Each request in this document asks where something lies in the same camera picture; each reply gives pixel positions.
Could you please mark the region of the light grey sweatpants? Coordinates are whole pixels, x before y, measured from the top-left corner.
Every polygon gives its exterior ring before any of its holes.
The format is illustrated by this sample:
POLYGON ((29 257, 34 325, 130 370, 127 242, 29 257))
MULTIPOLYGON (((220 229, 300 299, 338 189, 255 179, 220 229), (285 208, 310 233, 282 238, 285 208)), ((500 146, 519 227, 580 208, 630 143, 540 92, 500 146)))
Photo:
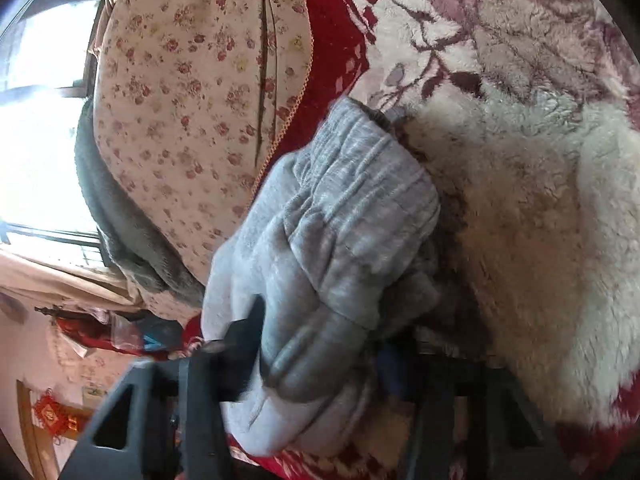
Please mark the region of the light grey sweatpants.
POLYGON ((371 344, 434 307, 426 251, 440 211, 426 170, 362 103, 336 101, 312 140, 268 172, 215 252, 202 333, 219 338, 265 301, 259 360, 228 431, 250 455, 333 455, 376 386, 371 344))

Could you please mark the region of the blue box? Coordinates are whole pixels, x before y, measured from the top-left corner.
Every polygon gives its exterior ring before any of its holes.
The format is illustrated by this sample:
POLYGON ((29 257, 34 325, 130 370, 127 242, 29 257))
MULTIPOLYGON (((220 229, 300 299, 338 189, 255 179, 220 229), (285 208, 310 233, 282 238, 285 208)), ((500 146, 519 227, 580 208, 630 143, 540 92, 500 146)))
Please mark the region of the blue box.
POLYGON ((149 314, 134 321, 146 352, 173 352, 182 348, 182 325, 175 320, 149 314))

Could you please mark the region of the red chinese knot decoration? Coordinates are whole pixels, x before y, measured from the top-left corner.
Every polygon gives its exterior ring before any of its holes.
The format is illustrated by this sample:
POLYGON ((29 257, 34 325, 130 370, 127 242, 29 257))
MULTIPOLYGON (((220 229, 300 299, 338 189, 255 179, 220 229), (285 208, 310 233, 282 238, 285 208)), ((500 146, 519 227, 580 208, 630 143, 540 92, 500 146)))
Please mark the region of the red chinese knot decoration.
POLYGON ((51 388, 40 394, 32 410, 38 422, 53 440, 60 440, 62 437, 77 439, 78 418, 70 414, 66 407, 55 399, 51 388))

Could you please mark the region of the grey fleece garment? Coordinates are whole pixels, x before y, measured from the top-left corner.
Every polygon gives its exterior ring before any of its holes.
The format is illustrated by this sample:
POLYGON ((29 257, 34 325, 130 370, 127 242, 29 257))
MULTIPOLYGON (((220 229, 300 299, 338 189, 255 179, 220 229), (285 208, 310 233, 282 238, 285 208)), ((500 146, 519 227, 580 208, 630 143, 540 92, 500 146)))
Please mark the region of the grey fleece garment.
POLYGON ((94 140, 90 99, 78 119, 74 157, 82 197, 116 266, 147 292, 169 292, 192 308, 201 307, 204 285, 108 170, 94 140))

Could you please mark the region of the beige curtain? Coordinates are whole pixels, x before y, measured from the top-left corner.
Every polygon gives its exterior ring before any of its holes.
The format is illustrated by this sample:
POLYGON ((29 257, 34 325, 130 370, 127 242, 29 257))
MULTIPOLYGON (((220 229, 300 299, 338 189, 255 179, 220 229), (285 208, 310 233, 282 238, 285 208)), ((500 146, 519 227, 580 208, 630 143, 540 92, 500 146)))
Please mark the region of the beige curtain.
POLYGON ((112 270, 64 266, 1 248, 1 291, 35 306, 69 306, 134 312, 144 308, 135 284, 112 270))

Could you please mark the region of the red cream floral blanket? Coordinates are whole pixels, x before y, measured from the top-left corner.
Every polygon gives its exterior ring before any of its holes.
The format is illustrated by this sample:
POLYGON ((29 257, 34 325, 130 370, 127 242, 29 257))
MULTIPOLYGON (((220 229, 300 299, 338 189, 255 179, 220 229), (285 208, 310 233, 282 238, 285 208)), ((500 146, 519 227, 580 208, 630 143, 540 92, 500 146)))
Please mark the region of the red cream floral blanket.
MULTIPOLYGON (((639 431, 639 64, 599 0, 305 0, 312 62, 262 168, 358 101, 426 170, 434 307, 414 334, 507 370, 575 477, 608 474, 639 431)), ((333 455, 394 466, 407 415, 378 400, 333 455)), ((224 404, 221 408, 224 418, 224 404)))

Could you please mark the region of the bright window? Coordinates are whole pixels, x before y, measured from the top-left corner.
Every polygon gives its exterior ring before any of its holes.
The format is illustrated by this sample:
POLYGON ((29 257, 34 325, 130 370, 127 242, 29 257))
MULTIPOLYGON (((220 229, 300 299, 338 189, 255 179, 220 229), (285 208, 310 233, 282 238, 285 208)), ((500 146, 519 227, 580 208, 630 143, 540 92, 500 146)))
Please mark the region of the bright window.
POLYGON ((96 230, 76 176, 79 116, 93 84, 102 0, 40 0, 1 38, 1 218, 45 231, 96 230))

